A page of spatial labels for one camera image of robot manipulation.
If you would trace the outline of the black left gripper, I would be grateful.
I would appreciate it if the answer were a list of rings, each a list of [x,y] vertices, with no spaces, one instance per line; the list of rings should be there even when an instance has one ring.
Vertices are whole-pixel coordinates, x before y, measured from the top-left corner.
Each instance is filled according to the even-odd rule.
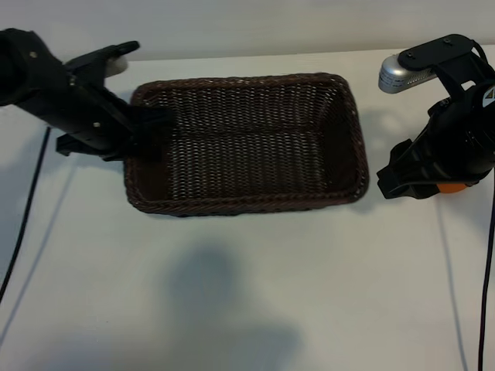
[[[135,51],[135,42],[107,46],[62,65],[60,87],[32,89],[22,109],[64,132],[56,150],[96,155],[105,162],[129,155],[160,162],[174,130],[174,112],[163,107],[132,107],[105,87],[105,79],[126,69],[118,60]]]

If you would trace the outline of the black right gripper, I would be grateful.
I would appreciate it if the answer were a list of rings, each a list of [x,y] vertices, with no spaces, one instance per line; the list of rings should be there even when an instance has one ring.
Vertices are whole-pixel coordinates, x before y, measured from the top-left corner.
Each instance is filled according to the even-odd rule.
[[[427,199],[437,185],[475,185],[494,168],[494,80],[438,102],[421,134],[391,149],[377,173],[385,199]],[[411,172],[393,167],[411,166]]]

